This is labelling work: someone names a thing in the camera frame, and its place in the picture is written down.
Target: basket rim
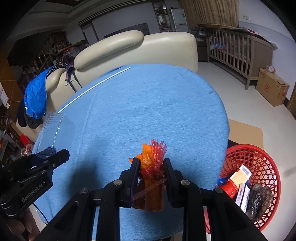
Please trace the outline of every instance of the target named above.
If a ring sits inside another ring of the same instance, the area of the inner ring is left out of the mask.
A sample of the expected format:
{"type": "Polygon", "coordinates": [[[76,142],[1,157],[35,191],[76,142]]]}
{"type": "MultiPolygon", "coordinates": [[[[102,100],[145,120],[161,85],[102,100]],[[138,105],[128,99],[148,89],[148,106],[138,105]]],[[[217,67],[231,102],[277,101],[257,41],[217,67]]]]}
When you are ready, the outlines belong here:
{"type": "Polygon", "coordinates": [[[226,155],[228,155],[229,153],[231,153],[233,151],[239,150],[239,149],[251,149],[251,150],[257,151],[261,155],[264,155],[269,160],[269,162],[271,163],[271,165],[272,165],[272,167],[274,169],[274,172],[276,174],[276,177],[277,177],[278,191],[277,191],[276,202],[274,204],[274,209],[272,210],[271,215],[268,217],[267,221],[259,228],[260,231],[263,231],[263,229],[265,229],[265,227],[272,220],[274,214],[276,213],[277,207],[279,205],[279,200],[280,200],[280,197],[281,197],[281,177],[280,177],[280,174],[279,174],[279,170],[277,169],[277,166],[276,166],[274,160],[271,158],[270,155],[268,155],[266,153],[266,151],[264,151],[263,149],[261,149],[261,148],[259,148],[257,146],[251,145],[251,144],[238,144],[238,145],[234,145],[232,147],[229,147],[226,150],[226,155]]]}

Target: round table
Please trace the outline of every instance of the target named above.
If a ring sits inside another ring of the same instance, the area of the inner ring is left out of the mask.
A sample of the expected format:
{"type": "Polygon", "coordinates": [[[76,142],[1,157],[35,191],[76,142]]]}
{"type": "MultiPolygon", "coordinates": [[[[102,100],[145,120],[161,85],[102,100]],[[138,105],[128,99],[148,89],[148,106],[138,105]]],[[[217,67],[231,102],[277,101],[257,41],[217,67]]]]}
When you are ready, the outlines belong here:
{"type": "MultiPolygon", "coordinates": [[[[227,115],[214,89],[188,69],[122,66],[84,86],[60,111],[75,130],[70,159],[54,170],[53,187],[35,202],[48,220],[80,188],[94,190],[118,179],[130,167],[128,158],[151,139],[164,141],[165,157],[185,179],[215,187],[227,148],[227,115]]],[[[157,213],[121,208],[121,240],[157,240],[181,231],[183,209],[164,199],[157,213]]]]}

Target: transparent plastic lid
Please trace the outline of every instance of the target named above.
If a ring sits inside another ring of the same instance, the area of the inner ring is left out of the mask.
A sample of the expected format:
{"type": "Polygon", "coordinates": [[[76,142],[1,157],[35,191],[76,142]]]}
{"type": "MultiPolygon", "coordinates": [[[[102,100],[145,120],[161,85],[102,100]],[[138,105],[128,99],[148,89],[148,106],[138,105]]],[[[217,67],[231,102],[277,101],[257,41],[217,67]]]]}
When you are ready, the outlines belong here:
{"type": "Polygon", "coordinates": [[[40,139],[35,143],[36,155],[45,159],[62,149],[70,151],[74,132],[75,124],[66,115],[50,111],[41,130],[40,139]]]}

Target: barcode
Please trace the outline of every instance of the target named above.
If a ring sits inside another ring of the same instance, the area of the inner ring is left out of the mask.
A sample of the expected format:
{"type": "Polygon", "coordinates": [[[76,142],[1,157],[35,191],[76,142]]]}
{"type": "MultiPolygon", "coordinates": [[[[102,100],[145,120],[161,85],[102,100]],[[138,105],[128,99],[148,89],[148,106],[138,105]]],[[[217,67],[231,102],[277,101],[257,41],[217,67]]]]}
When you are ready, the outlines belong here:
{"type": "Polygon", "coordinates": [[[247,175],[247,176],[250,176],[251,175],[251,172],[244,166],[242,166],[241,170],[247,175]]]}

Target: red logo on cardboard box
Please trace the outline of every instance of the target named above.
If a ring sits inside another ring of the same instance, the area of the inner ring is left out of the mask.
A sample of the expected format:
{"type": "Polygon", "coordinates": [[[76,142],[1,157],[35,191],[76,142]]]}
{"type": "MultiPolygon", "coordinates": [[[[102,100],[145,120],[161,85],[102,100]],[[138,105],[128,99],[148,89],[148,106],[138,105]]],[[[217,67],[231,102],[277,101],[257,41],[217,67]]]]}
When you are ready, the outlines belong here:
{"type": "Polygon", "coordinates": [[[265,88],[264,88],[264,90],[265,90],[266,92],[269,92],[269,89],[270,89],[270,85],[269,85],[268,83],[266,83],[266,84],[265,84],[265,88]]]}

